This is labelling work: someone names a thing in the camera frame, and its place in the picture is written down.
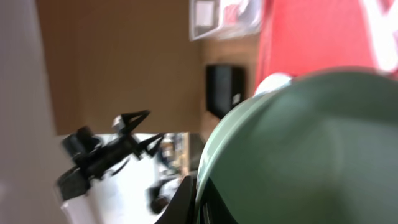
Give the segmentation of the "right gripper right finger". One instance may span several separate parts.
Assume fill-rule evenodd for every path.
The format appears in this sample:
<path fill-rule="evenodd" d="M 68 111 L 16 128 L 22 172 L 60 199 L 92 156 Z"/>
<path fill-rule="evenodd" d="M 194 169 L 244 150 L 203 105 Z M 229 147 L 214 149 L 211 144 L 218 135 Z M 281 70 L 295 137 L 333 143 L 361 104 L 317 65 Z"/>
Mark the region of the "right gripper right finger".
<path fill-rule="evenodd" d="M 219 186 L 211 178 L 197 183 L 199 203 L 197 223 L 199 224 L 238 224 L 224 202 Z"/>

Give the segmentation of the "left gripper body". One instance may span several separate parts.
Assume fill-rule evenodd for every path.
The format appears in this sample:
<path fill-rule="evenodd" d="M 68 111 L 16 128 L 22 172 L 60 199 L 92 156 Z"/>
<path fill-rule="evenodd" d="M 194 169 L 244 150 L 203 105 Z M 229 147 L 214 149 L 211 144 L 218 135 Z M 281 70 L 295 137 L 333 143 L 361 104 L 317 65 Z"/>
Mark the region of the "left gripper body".
<path fill-rule="evenodd" d="M 133 155 L 139 160 L 140 152 L 137 149 L 138 143 L 131 136 L 122 136 L 83 155 L 75 164 L 85 177 L 101 180 L 110 168 L 125 158 Z"/>

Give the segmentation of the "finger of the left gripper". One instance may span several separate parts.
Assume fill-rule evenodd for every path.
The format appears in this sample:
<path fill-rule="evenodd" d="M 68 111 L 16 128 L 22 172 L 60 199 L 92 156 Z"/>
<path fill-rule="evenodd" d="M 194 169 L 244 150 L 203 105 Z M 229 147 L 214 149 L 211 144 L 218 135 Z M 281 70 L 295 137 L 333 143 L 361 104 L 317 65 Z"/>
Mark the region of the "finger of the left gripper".
<path fill-rule="evenodd" d="M 155 136 L 147 138 L 143 141 L 139 141 L 137 145 L 137 159 L 142 159 L 142 154 L 147 154 L 150 157 L 154 157 L 160 149 L 160 145 L 164 140 L 165 134 L 159 133 Z"/>
<path fill-rule="evenodd" d="M 149 110 L 142 110 L 133 113 L 124 113 L 121 115 L 123 127 L 122 134 L 130 134 L 138 125 L 140 125 L 150 115 Z"/>

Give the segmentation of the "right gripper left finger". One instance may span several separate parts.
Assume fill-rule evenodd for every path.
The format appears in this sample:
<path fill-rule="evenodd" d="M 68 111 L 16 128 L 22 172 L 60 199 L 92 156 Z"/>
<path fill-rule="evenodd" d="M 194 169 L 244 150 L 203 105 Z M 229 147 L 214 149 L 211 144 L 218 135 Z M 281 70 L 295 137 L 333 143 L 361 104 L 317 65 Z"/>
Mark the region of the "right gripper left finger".
<path fill-rule="evenodd" d="M 167 181 L 160 187 L 160 197 L 168 204 L 155 224 L 191 224 L 194 220 L 196 178 L 190 175 Z"/>

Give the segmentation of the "green small bowl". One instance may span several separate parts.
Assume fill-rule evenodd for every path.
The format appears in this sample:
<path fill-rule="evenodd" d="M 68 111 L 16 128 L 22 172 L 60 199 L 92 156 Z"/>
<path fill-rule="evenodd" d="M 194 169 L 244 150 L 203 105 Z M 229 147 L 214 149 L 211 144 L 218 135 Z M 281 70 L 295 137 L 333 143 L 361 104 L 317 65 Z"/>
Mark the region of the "green small bowl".
<path fill-rule="evenodd" d="M 397 82 L 330 70 L 247 99 L 206 142 L 208 178 L 238 223 L 396 223 Z"/>

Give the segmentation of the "light blue plate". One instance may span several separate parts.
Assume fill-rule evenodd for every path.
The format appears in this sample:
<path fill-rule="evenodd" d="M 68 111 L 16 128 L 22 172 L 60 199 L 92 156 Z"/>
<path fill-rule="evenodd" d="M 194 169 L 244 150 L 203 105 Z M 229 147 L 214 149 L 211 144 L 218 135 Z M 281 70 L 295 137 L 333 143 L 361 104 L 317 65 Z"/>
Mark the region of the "light blue plate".
<path fill-rule="evenodd" d="M 259 96 L 273 91 L 279 90 L 286 86 L 289 86 L 293 80 L 293 76 L 287 73 L 273 73 L 263 79 L 259 86 L 254 92 L 254 96 Z"/>

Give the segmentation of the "red snack wrapper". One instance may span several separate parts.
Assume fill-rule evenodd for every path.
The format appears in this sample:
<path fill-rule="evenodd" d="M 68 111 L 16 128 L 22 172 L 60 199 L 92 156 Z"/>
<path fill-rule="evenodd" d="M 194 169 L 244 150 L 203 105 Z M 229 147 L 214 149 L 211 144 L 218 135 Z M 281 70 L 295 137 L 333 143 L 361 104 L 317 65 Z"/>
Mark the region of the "red snack wrapper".
<path fill-rule="evenodd" d="M 220 8 L 222 10 L 223 23 L 235 24 L 238 17 L 242 14 L 249 4 L 249 0 L 222 0 Z"/>

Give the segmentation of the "white plastic fork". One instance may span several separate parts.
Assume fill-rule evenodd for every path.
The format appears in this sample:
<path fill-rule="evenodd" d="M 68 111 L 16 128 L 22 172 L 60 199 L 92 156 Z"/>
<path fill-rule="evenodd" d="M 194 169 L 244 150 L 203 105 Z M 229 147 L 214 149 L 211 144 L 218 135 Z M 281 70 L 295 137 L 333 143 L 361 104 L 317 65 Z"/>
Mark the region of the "white plastic fork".
<path fill-rule="evenodd" d="M 397 73 L 397 0 L 359 0 L 375 66 Z"/>

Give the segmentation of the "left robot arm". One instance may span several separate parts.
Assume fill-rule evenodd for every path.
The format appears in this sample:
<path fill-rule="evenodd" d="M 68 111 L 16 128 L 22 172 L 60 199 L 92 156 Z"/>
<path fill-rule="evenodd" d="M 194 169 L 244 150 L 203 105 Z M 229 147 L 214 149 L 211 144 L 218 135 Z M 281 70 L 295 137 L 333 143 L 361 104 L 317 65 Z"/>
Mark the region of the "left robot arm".
<path fill-rule="evenodd" d="M 87 196 L 93 180 L 102 181 L 105 176 L 117 175 L 134 156 L 142 154 L 154 157 L 164 140 L 164 133 L 156 134 L 143 141 L 133 131 L 150 115 L 149 110 L 124 113 L 115 117 L 113 128 L 116 138 L 104 142 L 88 126 L 68 135 L 62 146 L 74 166 L 56 180 L 61 209 L 72 224 L 96 223 L 95 214 Z"/>

